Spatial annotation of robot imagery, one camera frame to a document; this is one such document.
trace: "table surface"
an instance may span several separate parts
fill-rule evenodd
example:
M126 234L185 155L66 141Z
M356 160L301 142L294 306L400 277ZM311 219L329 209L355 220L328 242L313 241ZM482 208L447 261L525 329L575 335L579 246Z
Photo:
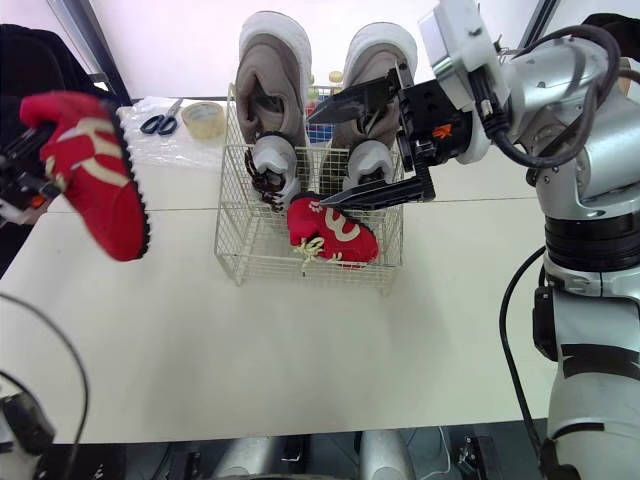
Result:
M84 442L520 418L497 316L513 272L543 242L524 169L494 150L432 169L438 200L406 206L404 266L383 297L235 286L213 255L220 159L210 169L134 159L152 224L142 260L110 260L59 199L0 280L80 351L91 383ZM531 339L536 278L513 297L509 333L532 414L544 417L555 365ZM0 363L38 395L56 440L70 441L81 406L71 359L28 313L3 303L0 318Z

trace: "red sneaker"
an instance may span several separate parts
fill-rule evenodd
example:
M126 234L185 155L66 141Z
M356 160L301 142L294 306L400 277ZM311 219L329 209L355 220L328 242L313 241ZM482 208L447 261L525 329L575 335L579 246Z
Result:
M51 92L26 97L20 119L56 124L40 159L100 246L116 260L142 257L148 218L115 113L90 95Z
M322 197L301 193L287 210L291 245L307 257L372 262L378 256L376 237L364 224L320 205Z

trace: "orange part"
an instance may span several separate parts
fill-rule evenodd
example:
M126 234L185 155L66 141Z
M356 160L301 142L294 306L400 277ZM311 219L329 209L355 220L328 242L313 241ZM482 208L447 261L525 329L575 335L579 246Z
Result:
M442 140L451 136L452 128L453 126L450 123L447 123L446 125L440 125L439 127L433 129L431 135L438 140Z
M47 199L44 198L42 195L36 195L31 199L31 206L33 208L40 208L46 201Z

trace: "gray shoe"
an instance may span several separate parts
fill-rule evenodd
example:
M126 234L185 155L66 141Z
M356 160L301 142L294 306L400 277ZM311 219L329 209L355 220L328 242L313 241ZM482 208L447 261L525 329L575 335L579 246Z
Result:
M274 211L306 190L309 162L304 111L311 76L311 46L303 28L277 12L258 12L240 34L236 74L238 123L246 143L245 164L260 200Z
M351 40L344 67L344 88L382 77L396 64L416 71L417 47L413 37L394 23L372 23ZM389 149L399 128L397 98L375 115L336 125L332 148L349 149L348 160L326 159L320 167L320 193L333 195L343 189L384 179L393 181Z

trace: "blue scissors handle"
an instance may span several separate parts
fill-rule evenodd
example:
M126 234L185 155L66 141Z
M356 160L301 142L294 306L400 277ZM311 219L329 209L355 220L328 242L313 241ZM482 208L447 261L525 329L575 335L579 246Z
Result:
M152 135L158 133L158 135L170 135L178 127L178 121L176 117L171 115L154 115L140 127L142 133Z

